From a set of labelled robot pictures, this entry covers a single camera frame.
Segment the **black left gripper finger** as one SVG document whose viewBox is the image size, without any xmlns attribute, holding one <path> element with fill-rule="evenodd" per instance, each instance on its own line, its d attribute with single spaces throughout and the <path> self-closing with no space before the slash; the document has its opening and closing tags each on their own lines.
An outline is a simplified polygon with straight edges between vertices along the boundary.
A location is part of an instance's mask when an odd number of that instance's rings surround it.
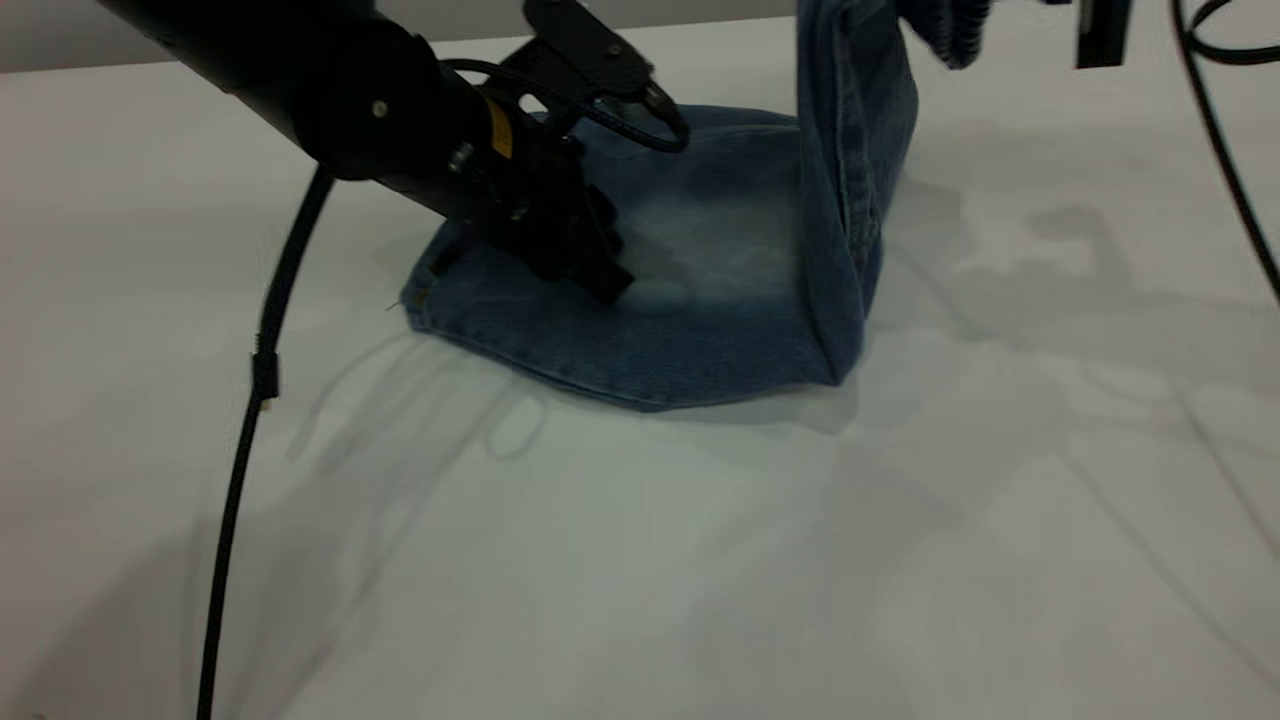
<svg viewBox="0 0 1280 720">
<path fill-rule="evenodd" d="M 564 281 L 608 306 L 614 305 L 635 282 L 631 272 L 600 249 L 567 249 L 559 256 L 559 265 Z"/>
<path fill-rule="evenodd" d="M 599 188 L 588 190 L 589 252 L 596 258 L 617 258 L 623 247 L 616 222 L 618 211 Z"/>
</svg>

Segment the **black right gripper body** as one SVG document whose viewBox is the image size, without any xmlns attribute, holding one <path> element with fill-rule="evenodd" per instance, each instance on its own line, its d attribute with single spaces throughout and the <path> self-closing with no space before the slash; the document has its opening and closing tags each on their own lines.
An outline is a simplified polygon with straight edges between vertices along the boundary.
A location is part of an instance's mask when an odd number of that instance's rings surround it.
<svg viewBox="0 0 1280 720">
<path fill-rule="evenodd" d="M 1132 0 L 1082 0 L 1078 5 L 1076 69 L 1120 67 L 1125 61 Z"/>
</svg>

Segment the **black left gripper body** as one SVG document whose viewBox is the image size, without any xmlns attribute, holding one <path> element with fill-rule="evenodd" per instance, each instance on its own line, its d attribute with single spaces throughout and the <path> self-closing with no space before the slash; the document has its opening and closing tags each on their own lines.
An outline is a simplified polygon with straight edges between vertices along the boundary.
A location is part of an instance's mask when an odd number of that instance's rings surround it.
<svg viewBox="0 0 1280 720">
<path fill-rule="evenodd" d="M 516 106 L 493 97 L 468 100 L 468 174 L 486 202 L 468 219 L 468 240 L 522 263 L 547 283 L 562 277 L 561 254 L 589 249 L 582 149 L 575 137 L 547 135 Z"/>
</svg>

